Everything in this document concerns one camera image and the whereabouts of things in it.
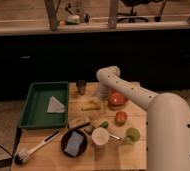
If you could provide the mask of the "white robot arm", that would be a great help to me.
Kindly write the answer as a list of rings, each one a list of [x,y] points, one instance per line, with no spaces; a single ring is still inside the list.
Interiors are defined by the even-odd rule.
[[[114,89],[147,112],[147,171],[190,171],[190,106],[174,93],[156,93],[120,78],[110,66],[96,73],[97,94]]]

